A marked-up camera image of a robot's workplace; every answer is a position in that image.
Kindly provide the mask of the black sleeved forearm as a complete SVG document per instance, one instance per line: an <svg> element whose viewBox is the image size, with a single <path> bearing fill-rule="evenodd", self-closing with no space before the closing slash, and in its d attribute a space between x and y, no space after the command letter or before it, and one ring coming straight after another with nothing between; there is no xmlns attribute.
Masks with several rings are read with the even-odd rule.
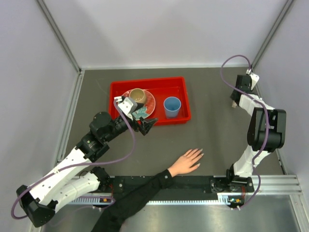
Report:
<svg viewBox="0 0 309 232"><path fill-rule="evenodd" d="M168 170L153 176L147 183L139 186L105 209L93 232L118 232L123 223L138 213L160 190L167 189L174 183Z"/></svg>

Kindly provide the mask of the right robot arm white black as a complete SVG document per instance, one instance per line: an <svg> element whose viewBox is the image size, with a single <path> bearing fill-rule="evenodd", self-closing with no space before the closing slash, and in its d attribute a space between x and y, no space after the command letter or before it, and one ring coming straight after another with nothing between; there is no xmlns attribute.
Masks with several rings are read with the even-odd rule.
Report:
<svg viewBox="0 0 309 232"><path fill-rule="evenodd" d="M248 186L260 162L285 143L286 111L269 106L254 94L253 89L258 80L256 74L238 75L230 95L233 106L240 107L251 116L247 148L226 171L225 185L230 191Z"/></svg>

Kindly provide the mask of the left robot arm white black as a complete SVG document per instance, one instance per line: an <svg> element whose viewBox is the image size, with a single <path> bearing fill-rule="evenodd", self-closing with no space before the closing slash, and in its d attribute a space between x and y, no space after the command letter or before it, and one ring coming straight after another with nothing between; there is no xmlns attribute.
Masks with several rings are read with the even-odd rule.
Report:
<svg viewBox="0 0 309 232"><path fill-rule="evenodd" d="M20 186L19 204L38 228L48 223L66 204L93 191L106 191L110 177L97 161L108 150L108 143L129 130L146 135L157 118L144 119L99 112L90 123L90 131L53 170L31 186Z"/></svg>

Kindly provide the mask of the person's hand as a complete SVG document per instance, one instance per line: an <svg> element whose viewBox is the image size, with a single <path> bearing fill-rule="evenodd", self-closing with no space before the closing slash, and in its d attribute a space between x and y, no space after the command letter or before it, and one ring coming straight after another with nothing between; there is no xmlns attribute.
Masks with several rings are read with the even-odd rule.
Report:
<svg viewBox="0 0 309 232"><path fill-rule="evenodd" d="M204 156L203 149L190 149L181 155L169 168L168 171L172 177L182 174L188 174L196 170L199 166L199 160Z"/></svg>

